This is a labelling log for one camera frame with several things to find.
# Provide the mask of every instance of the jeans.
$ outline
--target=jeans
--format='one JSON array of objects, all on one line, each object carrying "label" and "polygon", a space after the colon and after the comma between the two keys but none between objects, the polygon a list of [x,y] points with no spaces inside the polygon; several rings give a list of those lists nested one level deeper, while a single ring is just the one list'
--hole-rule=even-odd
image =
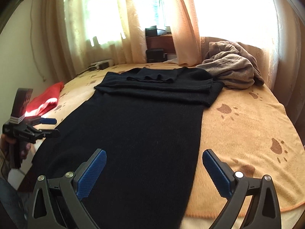
[{"label": "jeans", "polygon": [[0,178],[0,201],[18,229],[27,228],[29,197],[30,193],[17,192],[7,181]]}]

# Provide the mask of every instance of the brown fleece blanket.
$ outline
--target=brown fleece blanket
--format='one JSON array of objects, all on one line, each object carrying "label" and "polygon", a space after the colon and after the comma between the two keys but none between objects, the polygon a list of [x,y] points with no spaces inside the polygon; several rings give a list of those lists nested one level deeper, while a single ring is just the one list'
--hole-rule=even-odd
[{"label": "brown fleece blanket", "polygon": [[236,42],[210,42],[205,60],[196,67],[205,69],[230,89],[264,84],[256,59]]},{"label": "brown fleece blanket", "polygon": [[[56,118],[60,123],[93,95],[93,87],[108,71],[122,73],[136,67],[180,68],[165,63],[126,64],[86,72],[65,85],[58,106],[45,117]],[[43,124],[39,128],[53,129],[55,126]],[[213,105],[204,111],[198,162],[186,216],[216,218],[226,203],[202,164],[202,153],[209,148],[234,171],[242,171],[247,177],[262,178],[269,174],[281,212],[305,204],[305,151],[284,106],[266,85],[244,90],[224,87]],[[245,216],[250,199],[246,198],[239,216]]]}]

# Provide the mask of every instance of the metal screw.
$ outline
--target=metal screw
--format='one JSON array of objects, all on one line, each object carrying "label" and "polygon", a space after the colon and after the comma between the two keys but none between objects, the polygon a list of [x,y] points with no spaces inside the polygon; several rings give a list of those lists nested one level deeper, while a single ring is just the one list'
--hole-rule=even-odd
[{"label": "metal screw", "polygon": [[269,175],[265,175],[265,180],[267,180],[267,181],[270,181],[271,180],[271,176],[269,176]]},{"label": "metal screw", "polygon": [[39,177],[37,178],[37,180],[38,180],[39,182],[41,182],[44,178],[45,178],[45,176],[41,175],[41,176],[39,176]]},{"label": "metal screw", "polygon": [[238,177],[238,178],[242,178],[244,176],[244,174],[240,171],[236,171],[235,176]]},{"label": "metal screw", "polygon": [[71,171],[67,172],[67,173],[65,174],[65,177],[66,177],[66,178],[71,178],[71,177],[73,177],[73,172],[71,172]]}]

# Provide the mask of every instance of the wall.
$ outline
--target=wall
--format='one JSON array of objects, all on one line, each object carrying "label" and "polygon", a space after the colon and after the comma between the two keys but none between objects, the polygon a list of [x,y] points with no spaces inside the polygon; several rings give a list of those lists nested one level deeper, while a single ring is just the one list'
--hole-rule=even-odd
[{"label": "wall", "polygon": [[[31,4],[32,9],[32,44],[39,70],[45,77],[43,81],[34,63],[31,49]],[[16,90],[19,87],[34,89],[32,97],[41,94],[54,83],[48,67],[47,55],[42,42],[40,26],[42,0],[24,0],[15,10],[0,34],[0,125],[10,118]],[[21,170],[27,172],[31,167],[33,154],[30,152]],[[17,189],[23,175],[12,170],[9,182]]]}]

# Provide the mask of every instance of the hand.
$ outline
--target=hand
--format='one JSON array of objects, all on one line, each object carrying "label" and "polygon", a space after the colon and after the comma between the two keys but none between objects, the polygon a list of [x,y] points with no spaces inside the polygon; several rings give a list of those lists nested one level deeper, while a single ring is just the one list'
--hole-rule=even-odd
[{"label": "hand", "polygon": [[[12,139],[5,134],[1,135],[0,149],[4,153],[4,155],[6,156],[7,160],[10,160],[9,146],[10,146],[10,144],[15,144],[15,143],[16,143],[16,139]],[[26,145],[25,149],[20,151],[20,159],[21,160],[26,159],[26,157],[29,153],[29,150],[31,149],[31,146],[32,146],[31,143],[28,143]]]}]

